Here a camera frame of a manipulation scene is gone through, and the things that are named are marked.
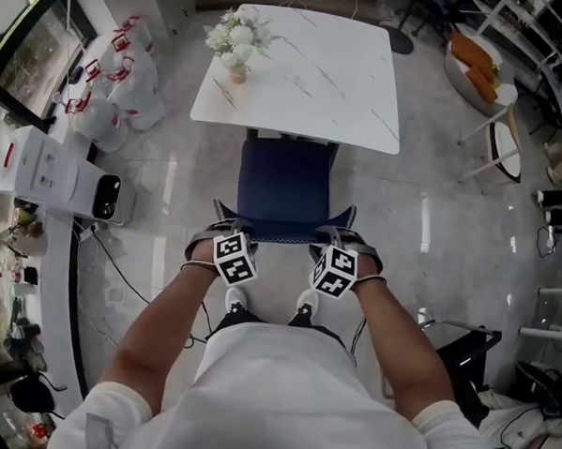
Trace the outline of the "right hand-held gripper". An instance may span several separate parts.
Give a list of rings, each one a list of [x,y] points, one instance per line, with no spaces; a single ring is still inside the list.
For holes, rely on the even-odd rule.
[[[374,247],[367,245],[358,233],[324,225],[315,230],[315,238],[309,245],[314,262],[309,282],[315,292],[341,299],[360,279],[357,265],[360,255],[373,259],[378,275],[381,275],[382,260]]]

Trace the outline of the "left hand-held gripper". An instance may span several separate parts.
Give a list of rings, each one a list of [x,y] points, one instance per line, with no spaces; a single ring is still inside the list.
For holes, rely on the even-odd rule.
[[[252,224],[244,218],[215,222],[193,235],[185,249],[185,259],[194,263],[193,251],[205,240],[213,243],[212,267],[227,287],[235,287],[259,277],[254,252],[257,244],[251,241]]]

